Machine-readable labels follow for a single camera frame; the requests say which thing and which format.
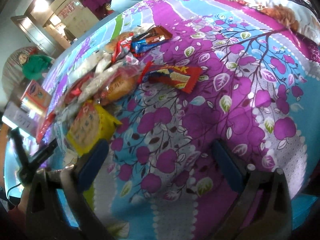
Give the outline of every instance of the curtain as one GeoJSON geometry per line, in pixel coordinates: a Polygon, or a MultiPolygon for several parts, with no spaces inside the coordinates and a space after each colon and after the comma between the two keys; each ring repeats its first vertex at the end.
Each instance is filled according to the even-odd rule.
{"type": "Polygon", "coordinates": [[[18,60],[18,56],[22,52],[29,56],[37,52],[37,47],[24,47],[18,49],[12,53],[5,62],[1,82],[7,98],[10,97],[12,91],[18,87],[21,81],[25,78],[18,60]]]}

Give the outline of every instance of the plastic bag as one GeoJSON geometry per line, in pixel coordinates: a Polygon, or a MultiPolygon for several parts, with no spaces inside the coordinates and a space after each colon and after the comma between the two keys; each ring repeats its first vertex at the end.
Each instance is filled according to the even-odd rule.
{"type": "Polygon", "coordinates": [[[129,53],[122,60],[119,60],[110,68],[106,69],[98,76],[96,76],[92,81],[86,86],[81,95],[78,98],[78,103],[83,103],[94,94],[96,94],[101,88],[104,89],[108,84],[120,74],[124,78],[132,77],[141,72],[141,67],[139,61],[129,53]]]}
{"type": "Polygon", "coordinates": [[[45,133],[47,132],[49,126],[53,123],[54,119],[56,118],[56,114],[55,112],[51,112],[50,114],[48,114],[48,117],[46,119],[43,119],[43,121],[39,122],[38,124],[38,128],[37,128],[37,133],[36,133],[36,142],[37,144],[39,144],[45,133]]]}
{"type": "Polygon", "coordinates": [[[73,150],[66,140],[66,135],[70,130],[70,127],[81,109],[81,105],[76,101],[73,101],[68,105],[57,117],[57,121],[53,125],[53,129],[57,138],[58,146],[60,150],[66,152],[67,149],[73,150]]]}
{"type": "Polygon", "coordinates": [[[134,33],[133,32],[123,32],[121,34],[119,34],[118,36],[116,36],[113,40],[109,41],[105,46],[104,46],[104,50],[107,53],[114,53],[116,50],[116,46],[118,44],[119,41],[123,41],[131,36],[133,36],[134,33]]]}
{"type": "Polygon", "coordinates": [[[96,67],[96,71],[95,71],[95,75],[99,75],[100,73],[102,73],[106,68],[108,68],[111,64],[111,59],[112,59],[112,54],[110,53],[104,53],[103,54],[103,59],[100,60],[100,62],[98,63],[97,67],[96,67]]]}
{"type": "Polygon", "coordinates": [[[122,123],[102,106],[89,100],[81,107],[71,125],[67,139],[81,156],[89,152],[99,139],[110,140],[122,123]]]}
{"type": "Polygon", "coordinates": [[[132,44],[133,33],[130,33],[130,36],[118,41],[116,44],[115,51],[112,54],[111,63],[115,63],[118,60],[122,59],[125,55],[130,52],[132,44]]]}
{"type": "Polygon", "coordinates": [[[89,72],[87,75],[77,80],[65,93],[63,102],[66,105],[69,105],[82,93],[82,90],[90,83],[93,76],[93,72],[89,72]]]}
{"type": "Polygon", "coordinates": [[[97,51],[85,58],[81,65],[68,75],[68,85],[71,86],[75,81],[89,73],[103,58],[104,51],[97,51]]]}
{"type": "Polygon", "coordinates": [[[128,74],[119,75],[103,91],[95,94],[94,99],[99,101],[102,106],[115,102],[134,91],[138,77],[138,72],[131,77],[128,77],[128,74]]]}

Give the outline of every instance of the blue gripper pad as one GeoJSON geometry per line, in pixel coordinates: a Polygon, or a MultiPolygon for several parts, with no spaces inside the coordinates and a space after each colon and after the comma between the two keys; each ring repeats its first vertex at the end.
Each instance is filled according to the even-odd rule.
{"type": "Polygon", "coordinates": [[[79,193],[88,190],[109,153],[109,144],[101,139],[87,154],[81,156],[77,162],[78,172],[77,190],[79,193]]]}
{"type": "Polygon", "coordinates": [[[230,157],[234,153],[222,146],[218,140],[213,141],[211,150],[231,189],[237,193],[242,193],[245,187],[245,177],[230,157]]]}

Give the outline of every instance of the yellow snack package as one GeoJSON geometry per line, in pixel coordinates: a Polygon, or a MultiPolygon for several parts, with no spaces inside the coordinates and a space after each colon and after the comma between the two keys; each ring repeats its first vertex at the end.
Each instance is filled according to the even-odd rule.
{"type": "Polygon", "coordinates": [[[110,140],[122,123],[92,100],[86,101],[67,134],[79,156],[89,152],[99,139],[110,140]]]}

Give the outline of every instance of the orange box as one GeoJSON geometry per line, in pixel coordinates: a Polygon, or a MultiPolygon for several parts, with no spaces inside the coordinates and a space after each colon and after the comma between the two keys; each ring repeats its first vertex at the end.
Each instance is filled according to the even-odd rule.
{"type": "Polygon", "coordinates": [[[40,115],[46,115],[52,97],[35,80],[32,80],[21,97],[29,109],[40,115]]]}

